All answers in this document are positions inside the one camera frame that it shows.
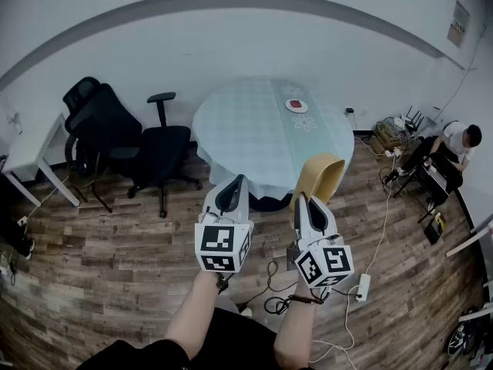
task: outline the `yellow chair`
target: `yellow chair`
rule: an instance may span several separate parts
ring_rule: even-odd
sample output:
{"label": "yellow chair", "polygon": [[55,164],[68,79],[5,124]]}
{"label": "yellow chair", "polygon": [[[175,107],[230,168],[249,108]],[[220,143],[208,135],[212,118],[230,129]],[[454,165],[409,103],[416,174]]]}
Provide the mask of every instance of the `yellow chair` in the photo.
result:
{"label": "yellow chair", "polygon": [[294,212],[294,204],[301,192],[304,192],[308,199],[316,196],[327,204],[339,183],[344,164],[344,160],[330,153],[319,153],[307,160],[291,199],[291,211]]}

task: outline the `white plate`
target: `white plate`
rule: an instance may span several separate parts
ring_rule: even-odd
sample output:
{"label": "white plate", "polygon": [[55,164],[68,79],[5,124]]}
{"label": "white plate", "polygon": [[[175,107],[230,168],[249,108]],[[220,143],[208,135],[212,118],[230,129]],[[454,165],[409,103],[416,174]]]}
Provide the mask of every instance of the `white plate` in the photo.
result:
{"label": "white plate", "polygon": [[[300,108],[293,108],[290,104],[293,100],[298,100],[301,103],[301,107]],[[289,111],[293,111],[294,113],[301,114],[301,113],[305,113],[306,111],[308,111],[308,105],[303,100],[300,100],[300,99],[289,99],[286,101],[286,103],[284,105],[286,106],[286,108]]]}

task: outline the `white desk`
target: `white desk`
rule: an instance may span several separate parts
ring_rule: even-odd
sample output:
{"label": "white desk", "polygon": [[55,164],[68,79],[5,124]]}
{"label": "white desk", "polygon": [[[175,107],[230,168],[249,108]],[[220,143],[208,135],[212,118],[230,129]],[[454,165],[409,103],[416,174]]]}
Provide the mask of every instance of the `white desk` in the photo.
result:
{"label": "white desk", "polygon": [[38,165],[41,171],[50,181],[52,181],[53,185],[55,185],[74,206],[80,205],[79,200],[77,200],[62,181],[57,178],[43,157],[56,130],[63,125],[64,121],[62,114],[53,111],[38,110],[37,113],[33,113],[29,118],[30,119],[27,119],[27,122],[22,121],[22,134],[17,136],[10,146],[8,158],[2,172],[24,196],[30,199],[34,205],[40,207],[41,202],[32,196],[12,175],[13,170]]}

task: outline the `shoe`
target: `shoe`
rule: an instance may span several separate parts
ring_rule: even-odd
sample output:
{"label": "shoe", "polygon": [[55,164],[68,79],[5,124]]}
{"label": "shoe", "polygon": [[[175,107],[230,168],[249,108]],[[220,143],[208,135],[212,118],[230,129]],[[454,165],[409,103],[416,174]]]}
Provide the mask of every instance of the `shoe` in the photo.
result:
{"label": "shoe", "polygon": [[399,177],[408,176],[410,172],[411,171],[403,170],[402,167],[397,168],[397,174],[399,174]]}
{"label": "shoe", "polygon": [[428,203],[428,212],[430,212],[433,209],[434,209],[434,201],[430,200],[430,202]]}
{"label": "shoe", "polygon": [[31,245],[29,246],[29,255],[25,257],[27,261],[31,260],[32,251],[34,250],[35,242],[31,239]]}
{"label": "shoe", "polygon": [[251,308],[247,307],[243,311],[240,312],[240,315],[242,315],[244,317],[252,318],[253,312],[252,312]]}
{"label": "shoe", "polygon": [[397,172],[397,170],[392,170],[392,172],[388,175],[388,177],[385,178],[385,185],[387,185],[393,180],[396,180],[397,177],[399,177],[399,173]]}

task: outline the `black and white marker cube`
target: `black and white marker cube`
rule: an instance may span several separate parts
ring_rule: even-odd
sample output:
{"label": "black and white marker cube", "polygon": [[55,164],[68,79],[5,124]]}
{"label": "black and white marker cube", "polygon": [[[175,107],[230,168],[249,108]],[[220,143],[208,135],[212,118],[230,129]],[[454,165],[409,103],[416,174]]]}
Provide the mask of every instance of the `black and white marker cube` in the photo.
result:
{"label": "black and white marker cube", "polygon": [[195,224],[195,253],[202,270],[238,273],[249,249],[249,224]]}
{"label": "black and white marker cube", "polygon": [[354,273],[349,245],[311,245],[295,263],[309,288],[329,287]]}

